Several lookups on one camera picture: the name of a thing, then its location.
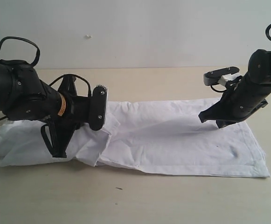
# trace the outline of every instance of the white cloth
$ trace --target white cloth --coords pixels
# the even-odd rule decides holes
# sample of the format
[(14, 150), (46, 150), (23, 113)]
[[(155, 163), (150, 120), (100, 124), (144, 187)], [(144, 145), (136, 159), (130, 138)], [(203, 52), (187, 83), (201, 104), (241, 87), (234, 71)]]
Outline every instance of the white cloth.
[(39, 121), (0, 128), (0, 166), (77, 159), (88, 165), (137, 169), (165, 175), (269, 177), (265, 154), (246, 122), (218, 129), (198, 114), (216, 98), (109, 102), (106, 123), (94, 132), (85, 125), (68, 145), (66, 159), (52, 158)]

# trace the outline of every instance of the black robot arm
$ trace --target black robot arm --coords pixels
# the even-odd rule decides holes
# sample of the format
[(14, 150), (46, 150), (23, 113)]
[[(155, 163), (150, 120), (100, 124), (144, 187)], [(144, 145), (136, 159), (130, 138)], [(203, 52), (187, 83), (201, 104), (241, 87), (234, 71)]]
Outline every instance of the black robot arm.
[[(266, 36), (271, 37), (266, 29)], [(199, 114), (201, 122), (216, 120), (217, 126), (225, 126), (246, 120), (258, 109), (268, 103), (266, 97), (271, 94), (271, 51), (258, 49), (252, 54), (248, 64), (248, 71), (241, 76), (239, 69), (229, 67), (210, 71), (204, 74), (205, 85), (221, 84), (225, 86), (220, 101)]]
[[(63, 75), (48, 85), (38, 78), (33, 68), (40, 57), (37, 45), (21, 37), (5, 37), (0, 41), (0, 48), (7, 39), (28, 42), (37, 48), (37, 53), (31, 64), (22, 60), (0, 60), (0, 111), (5, 114), (1, 119), (43, 122), (39, 131), (49, 152), (53, 157), (65, 158), (75, 130), (84, 123), (94, 131), (104, 125), (107, 89), (97, 86), (92, 93), (89, 82), (74, 74)], [(61, 78), (58, 90), (53, 89), (51, 85)], [(88, 85), (87, 97), (77, 95), (76, 78)]]

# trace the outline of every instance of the white wall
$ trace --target white wall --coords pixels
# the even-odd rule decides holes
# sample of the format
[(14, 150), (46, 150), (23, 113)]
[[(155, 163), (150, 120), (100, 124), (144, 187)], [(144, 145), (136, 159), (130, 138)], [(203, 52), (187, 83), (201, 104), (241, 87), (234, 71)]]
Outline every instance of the white wall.
[[(37, 43), (38, 68), (247, 64), (271, 49), (270, 23), (271, 0), (0, 0), (0, 39)], [(14, 41), (2, 50), (5, 59), (34, 56)]]

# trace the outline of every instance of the beige table surface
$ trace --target beige table surface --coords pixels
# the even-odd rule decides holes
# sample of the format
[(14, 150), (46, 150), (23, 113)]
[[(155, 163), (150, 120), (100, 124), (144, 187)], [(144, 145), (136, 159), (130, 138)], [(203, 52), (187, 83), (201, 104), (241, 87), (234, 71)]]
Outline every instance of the beige table surface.
[[(74, 73), (109, 88), (111, 101), (219, 97), (203, 85), (214, 68), (39, 70), (49, 83)], [(86, 86), (77, 82), (78, 93)], [(267, 153), (271, 173), (269, 105), (248, 120)], [(148, 175), (89, 167), (77, 161), (0, 168), (2, 224), (266, 224), (271, 223), (271, 178)]]

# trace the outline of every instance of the folded cloth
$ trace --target folded cloth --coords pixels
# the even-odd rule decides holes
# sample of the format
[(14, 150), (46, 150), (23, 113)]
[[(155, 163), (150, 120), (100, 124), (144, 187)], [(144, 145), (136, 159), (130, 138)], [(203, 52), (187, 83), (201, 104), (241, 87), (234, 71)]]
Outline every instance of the folded cloth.
[(269, 177), (265, 154), (246, 122), (218, 129), (201, 123), (200, 111), (218, 99), (109, 102), (106, 124), (94, 132), (75, 131), (68, 158), (52, 158), (39, 121), (16, 121), (0, 128), (0, 166), (77, 159), (165, 175)]

